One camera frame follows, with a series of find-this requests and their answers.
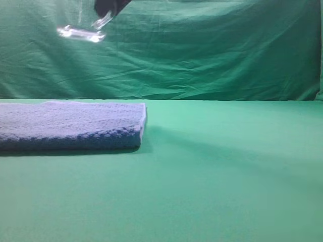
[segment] blue towel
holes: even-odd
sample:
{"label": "blue towel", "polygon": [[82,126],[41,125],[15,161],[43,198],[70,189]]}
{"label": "blue towel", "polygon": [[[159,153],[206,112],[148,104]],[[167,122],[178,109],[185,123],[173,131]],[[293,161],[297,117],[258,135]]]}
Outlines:
{"label": "blue towel", "polygon": [[138,148],[144,103],[0,103],[0,150]]}

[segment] green screen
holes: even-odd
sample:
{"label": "green screen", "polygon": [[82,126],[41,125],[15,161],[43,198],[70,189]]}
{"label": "green screen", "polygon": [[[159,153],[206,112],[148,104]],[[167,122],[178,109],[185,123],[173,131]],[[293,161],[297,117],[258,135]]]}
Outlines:
{"label": "green screen", "polygon": [[55,0],[0,3],[0,98],[314,100],[319,0],[133,0],[103,43],[61,39]]}

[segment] green table surface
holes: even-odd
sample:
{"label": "green table surface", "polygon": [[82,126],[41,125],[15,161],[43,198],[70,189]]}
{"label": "green table surface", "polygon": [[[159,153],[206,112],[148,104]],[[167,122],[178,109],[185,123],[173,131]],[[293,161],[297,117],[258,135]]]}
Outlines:
{"label": "green table surface", "polygon": [[323,102],[142,101],[137,151],[1,153],[0,241],[323,241]]}

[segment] clear plastic bottle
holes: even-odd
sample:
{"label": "clear plastic bottle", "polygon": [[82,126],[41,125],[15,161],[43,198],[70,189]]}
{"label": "clear plastic bottle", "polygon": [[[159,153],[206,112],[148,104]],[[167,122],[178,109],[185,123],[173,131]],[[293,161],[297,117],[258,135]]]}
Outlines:
{"label": "clear plastic bottle", "polygon": [[70,39],[98,43],[104,40],[103,27],[131,0],[56,0],[57,33]]}

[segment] folded towel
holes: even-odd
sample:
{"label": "folded towel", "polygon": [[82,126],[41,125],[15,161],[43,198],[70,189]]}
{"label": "folded towel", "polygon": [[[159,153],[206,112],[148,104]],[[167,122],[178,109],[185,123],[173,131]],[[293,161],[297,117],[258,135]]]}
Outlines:
{"label": "folded towel", "polygon": [[144,103],[0,103],[0,150],[138,148]]}

